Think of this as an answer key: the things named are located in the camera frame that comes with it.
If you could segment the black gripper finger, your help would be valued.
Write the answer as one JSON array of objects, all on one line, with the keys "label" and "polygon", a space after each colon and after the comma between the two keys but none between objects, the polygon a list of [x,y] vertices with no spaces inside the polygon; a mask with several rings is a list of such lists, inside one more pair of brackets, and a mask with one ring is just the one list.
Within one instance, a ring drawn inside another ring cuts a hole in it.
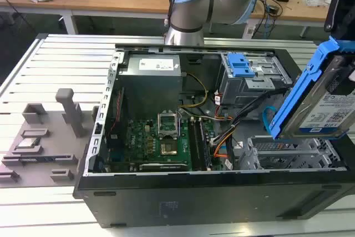
[{"label": "black gripper finger", "polygon": [[330,32],[334,28],[335,14],[340,0],[331,0],[327,17],[324,23],[324,30]]}]

